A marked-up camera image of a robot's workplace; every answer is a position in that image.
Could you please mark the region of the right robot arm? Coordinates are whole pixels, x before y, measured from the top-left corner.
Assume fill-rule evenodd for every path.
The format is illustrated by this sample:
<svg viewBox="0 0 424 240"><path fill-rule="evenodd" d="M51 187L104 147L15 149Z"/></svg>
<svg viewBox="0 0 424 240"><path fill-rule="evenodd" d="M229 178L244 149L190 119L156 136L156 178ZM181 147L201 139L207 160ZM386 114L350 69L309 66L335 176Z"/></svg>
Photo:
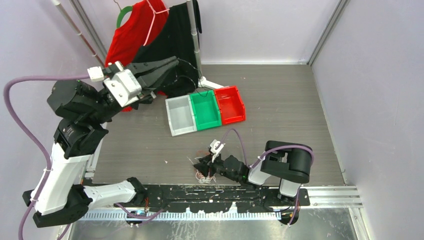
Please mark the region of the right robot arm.
<svg viewBox="0 0 424 240"><path fill-rule="evenodd" d="M210 154L201 157L193 167L203 177L220 175L242 186L259 188L269 177L279 178L277 198L283 205L300 204L301 185L310 182L315 160L313 149L304 144L269 140L264 152L249 165L233 155L221 158L220 150L213 150L220 142L214 140Z"/></svg>

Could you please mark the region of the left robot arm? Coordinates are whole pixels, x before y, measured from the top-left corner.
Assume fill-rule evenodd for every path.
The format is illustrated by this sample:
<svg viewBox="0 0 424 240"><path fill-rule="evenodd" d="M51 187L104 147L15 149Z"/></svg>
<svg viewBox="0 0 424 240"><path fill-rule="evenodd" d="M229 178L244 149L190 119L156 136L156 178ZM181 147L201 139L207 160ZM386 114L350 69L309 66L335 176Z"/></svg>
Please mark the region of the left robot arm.
<svg viewBox="0 0 424 240"><path fill-rule="evenodd" d="M91 67L88 76L93 82L102 82L101 90L79 79L54 84L47 103L61 121L53 136L49 177L36 187L40 190L33 215L37 227L68 225L88 211L108 205L129 203L138 207L145 202L147 191L135 177L101 186L84 186L76 181L108 133L104 123L125 107L152 99L178 64L178 58L172 56L153 62L122 65L116 61L106 67Z"/></svg>

